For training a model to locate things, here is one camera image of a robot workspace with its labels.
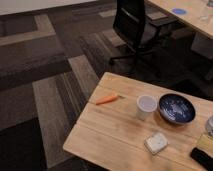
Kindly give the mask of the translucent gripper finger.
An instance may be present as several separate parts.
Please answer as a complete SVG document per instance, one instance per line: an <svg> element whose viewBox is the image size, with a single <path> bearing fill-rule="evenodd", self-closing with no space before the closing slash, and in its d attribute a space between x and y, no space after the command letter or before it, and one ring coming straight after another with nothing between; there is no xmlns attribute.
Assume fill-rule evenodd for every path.
<svg viewBox="0 0 213 171"><path fill-rule="evenodd" d="M197 141L196 147L208 154L213 154L213 137L202 134Z"/></svg>

